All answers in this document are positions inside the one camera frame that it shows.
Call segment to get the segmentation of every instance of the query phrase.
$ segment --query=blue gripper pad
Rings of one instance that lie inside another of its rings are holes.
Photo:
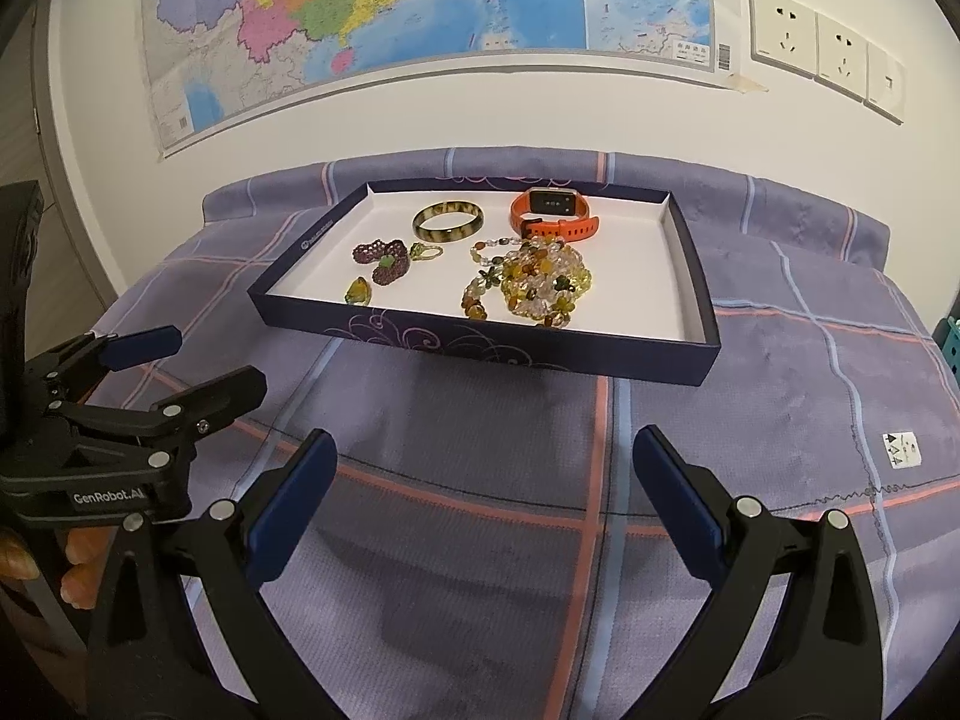
[[[337,445],[333,437],[314,430],[286,466],[260,474],[254,485],[270,485],[271,476],[285,474],[286,478],[247,533],[247,580],[254,589],[283,573],[336,473]]]
[[[648,425],[634,440],[634,471],[691,576],[717,587],[727,576],[723,531],[693,488],[676,450]]]
[[[179,352],[183,342],[181,332],[172,324],[155,327],[108,341],[100,351],[99,363],[108,370],[126,370],[144,362],[172,357]]]

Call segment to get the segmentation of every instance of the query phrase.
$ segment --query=teal basket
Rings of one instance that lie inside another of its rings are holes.
[[[947,358],[947,365],[953,371],[957,383],[960,384],[960,373],[957,372],[960,370],[960,329],[957,328],[957,320],[953,317],[947,318],[947,325],[949,326],[947,339],[941,348],[944,351],[944,357]]]

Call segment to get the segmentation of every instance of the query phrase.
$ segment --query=purple fabric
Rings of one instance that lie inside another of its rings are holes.
[[[246,289],[367,180],[579,178],[674,191],[698,247],[723,350],[699,388],[448,359],[265,327]],[[251,362],[264,405],[199,444],[196,512],[239,497],[313,427],[338,477],[283,576],[263,589],[306,664],[351,717],[618,718],[707,596],[632,478],[655,422],[731,493],[793,515],[851,514],[884,636],[887,712],[960,618],[960,394],[879,269],[889,232],[822,197],[652,157],[465,148],[344,160],[210,194],[206,225],[98,324],[174,323],[181,354],[110,375],[98,402],[146,408]],[[894,470],[882,433],[923,453]],[[771,587],[722,692],[770,630]],[[213,662],[245,685],[208,605]]]

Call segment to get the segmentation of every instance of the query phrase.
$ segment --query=watch face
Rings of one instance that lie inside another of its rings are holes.
[[[577,215],[577,193],[570,189],[531,189],[530,213],[574,217]]]

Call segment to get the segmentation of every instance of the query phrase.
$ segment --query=map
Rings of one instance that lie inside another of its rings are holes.
[[[712,0],[142,0],[168,149],[288,95],[477,52],[602,52],[714,71]]]

